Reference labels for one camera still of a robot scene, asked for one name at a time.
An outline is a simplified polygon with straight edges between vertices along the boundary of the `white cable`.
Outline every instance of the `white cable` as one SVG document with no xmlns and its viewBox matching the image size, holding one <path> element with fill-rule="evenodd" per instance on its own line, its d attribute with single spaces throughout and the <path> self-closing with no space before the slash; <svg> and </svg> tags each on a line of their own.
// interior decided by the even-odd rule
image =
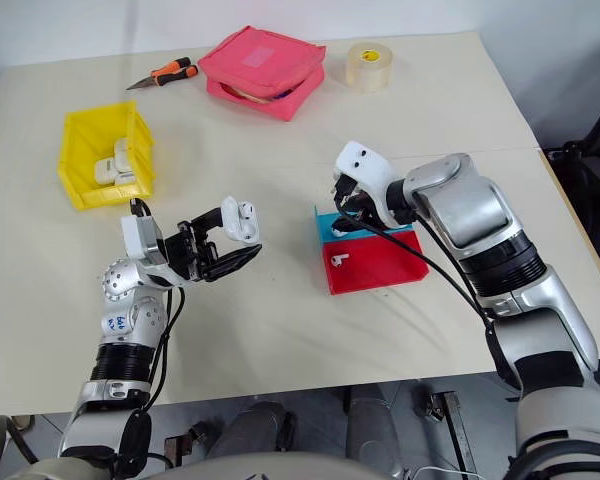
<svg viewBox="0 0 600 480">
<path fill-rule="evenodd" d="M 418 478 L 418 475 L 420 475 L 420 472 L 422 472 L 424 470 L 438 470 L 439 472 L 455 473 L 458 475 L 470 475 L 473 477 L 478 477 L 480 480 L 487 480 L 482 475 L 479 475 L 477 473 L 463 472 L 462 470 L 450 470 L 448 468 L 440 468 L 440 467 L 434 467 L 434 466 L 420 467 L 418 470 L 416 470 L 416 473 L 413 474 L 413 478 L 411 480 L 416 480 L 416 478 Z"/>
</svg>

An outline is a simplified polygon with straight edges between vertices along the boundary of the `handle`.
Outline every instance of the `handle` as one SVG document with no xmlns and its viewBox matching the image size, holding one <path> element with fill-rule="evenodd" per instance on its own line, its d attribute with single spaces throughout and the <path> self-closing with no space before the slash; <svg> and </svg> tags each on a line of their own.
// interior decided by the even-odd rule
<svg viewBox="0 0 600 480">
<path fill-rule="evenodd" d="M 175 80 L 182 80 L 184 78 L 195 77 L 197 74 L 198 67 L 196 67 L 195 65 L 191 65 L 190 67 L 183 68 L 182 70 L 176 73 L 165 73 L 164 75 L 158 75 L 157 77 L 155 77 L 155 79 L 156 84 L 162 86 Z"/>
<path fill-rule="evenodd" d="M 175 73 L 181 68 L 185 68 L 191 65 L 191 59 L 189 57 L 182 57 L 173 62 L 167 63 L 164 67 L 159 68 L 157 70 L 151 70 L 152 77 L 158 77 L 160 75 L 164 75 L 165 73 Z"/>
</svg>

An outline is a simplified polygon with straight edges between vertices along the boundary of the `gray floor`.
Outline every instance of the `gray floor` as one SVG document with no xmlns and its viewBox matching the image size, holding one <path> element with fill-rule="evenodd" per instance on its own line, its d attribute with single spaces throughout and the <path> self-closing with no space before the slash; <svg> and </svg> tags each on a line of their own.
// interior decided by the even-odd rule
<svg viewBox="0 0 600 480">
<path fill-rule="evenodd" d="M 446 424 L 423 421 L 413 412 L 411 391 L 418 383 L 426 383 L 434 391 L 458 392 L 478 473 L 489 480 L 502 478 L 508 465 L 507 457 L 515 453 L 516 405 L 506 400 L 515 396 L 515 392 L 491 373 L 382 384 L 383 394 L 391 404 L 402 460 L 412 471 L 423 465 L 457 467 Z M 198 421 L 226 425 L 246 406 L 259 400 L 272 400 L 282 403 L 297 415 L 294 450 L 344 457 L 347 417 L 342 410 L 341 392 L 342 389 L 329 388 L 157 406 L 151 410 L 151 451 L 163 453 L 166 437 L 180 435 Z M 68 416 L 68 413 L 36 416 L 35 426 L 26 433 L 26 439 L 38 456 L 55 455 Z M 184 457 L 183 463 L 201 459 L 202 452 L 197 450 Z M 24 466 L 24 460 L 10 444 L 0 466 L 0 480 Z M 163 471 L 163 465 L 149 459 L 141 476 L 160 471 Z M 427 480 L 454 476 L 428 471 L 418 478 Z"/>
</svg>

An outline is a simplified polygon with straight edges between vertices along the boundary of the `black chair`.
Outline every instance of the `black chair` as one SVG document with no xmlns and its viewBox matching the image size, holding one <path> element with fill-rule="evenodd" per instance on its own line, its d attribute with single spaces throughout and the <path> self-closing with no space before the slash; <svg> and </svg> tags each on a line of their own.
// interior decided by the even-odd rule
<svg viewBox="0 0 600 480">
<path fill-rule="evenodd" d="M 545 154 L 600 256 L 600 118 L 583 140 Z"/>
</svg>

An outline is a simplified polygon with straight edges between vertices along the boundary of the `tape roll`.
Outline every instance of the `tape roll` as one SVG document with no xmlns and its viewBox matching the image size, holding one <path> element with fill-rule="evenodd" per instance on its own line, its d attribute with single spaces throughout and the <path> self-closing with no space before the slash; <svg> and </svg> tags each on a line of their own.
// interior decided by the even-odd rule
<svg viewBox="0 0 600 480">
<path fill-rule="evenodd" d="M 357 43 L 347 58 L 347 85 L 361 93 L 382 90 L 389 83 L 393 54 L 379 43 Z"/>
</svg>

